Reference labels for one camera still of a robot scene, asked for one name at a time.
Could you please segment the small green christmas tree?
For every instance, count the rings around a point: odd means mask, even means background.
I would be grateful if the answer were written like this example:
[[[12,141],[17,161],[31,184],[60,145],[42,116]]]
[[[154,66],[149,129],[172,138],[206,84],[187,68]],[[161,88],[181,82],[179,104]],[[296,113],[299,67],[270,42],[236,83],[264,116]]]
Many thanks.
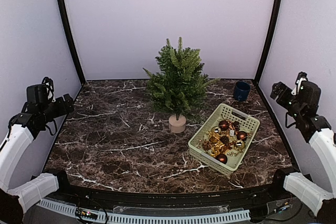
[[[149,77],[146,88],[156,111],[179,119],[202,108],[208,86],[220,79],[211,79],[203,72],[200,51],[198,48],[184,48],[182,37],[178,38],[176,48],[167,39],[155,57],[160,71],[154,73],[143,69]]]

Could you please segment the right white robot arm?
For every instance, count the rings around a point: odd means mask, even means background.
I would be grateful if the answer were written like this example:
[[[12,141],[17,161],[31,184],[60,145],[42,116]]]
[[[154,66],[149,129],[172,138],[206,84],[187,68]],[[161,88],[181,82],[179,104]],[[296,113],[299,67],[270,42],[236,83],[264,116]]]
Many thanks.
[[[294,140],[305,161],[298,169],[276,171],[268,195],[273,200],[290,192],[306,205],[321,223],[335,223],[335,98],[302,77],[295,88],[274,83],[270,97],[285,109],[286,128],[294,127]]]

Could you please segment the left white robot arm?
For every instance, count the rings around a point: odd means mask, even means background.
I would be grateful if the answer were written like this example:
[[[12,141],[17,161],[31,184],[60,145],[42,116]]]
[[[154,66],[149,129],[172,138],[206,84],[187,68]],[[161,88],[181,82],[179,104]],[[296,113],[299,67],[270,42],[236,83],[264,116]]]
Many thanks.
[[[1,217],[9,216],[15,221],[33,205],[46,196],[55,193],[63,201],[74,197],[64,170],[49,169],[33,179],[25,178],[14,182],[22,168],[21,162],[27,160],[28,149],[40,132],[49,131],[48,124],[56,118],[73,111],[73,98],[65,94],[54,100],[47,98],[26,102],[22,111],[9,121],[8,135],[1,143]]]

